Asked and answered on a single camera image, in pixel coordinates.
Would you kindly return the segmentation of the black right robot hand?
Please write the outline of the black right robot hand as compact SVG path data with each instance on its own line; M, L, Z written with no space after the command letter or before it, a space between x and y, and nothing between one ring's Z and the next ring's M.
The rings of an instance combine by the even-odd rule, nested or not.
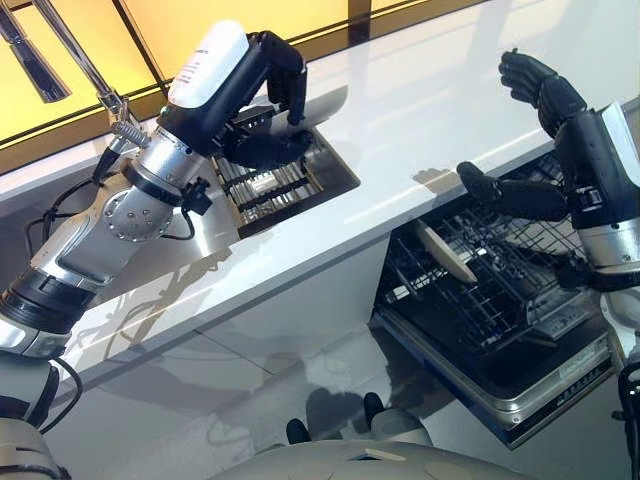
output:
M457 174L469 194L516 218L560 221L570 216L577 230L637 219L639 187L625 173L601 113L589 109L568 80L532 56L506 51L498 71L511 97L531 105L554 140L563 185L500 180L462 162Z

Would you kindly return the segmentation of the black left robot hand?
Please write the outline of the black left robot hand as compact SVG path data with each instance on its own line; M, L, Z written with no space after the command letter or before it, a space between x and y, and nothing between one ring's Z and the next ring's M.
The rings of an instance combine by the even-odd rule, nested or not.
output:
M286 121L304 118L306 64L293 46L271 31L248 34L236 21L216 22L175 76L153 136L157 159L186 170L223 152L233 163L271 169L299 159L311 145L306 130L277 136L246 133L232 122L261 87Z

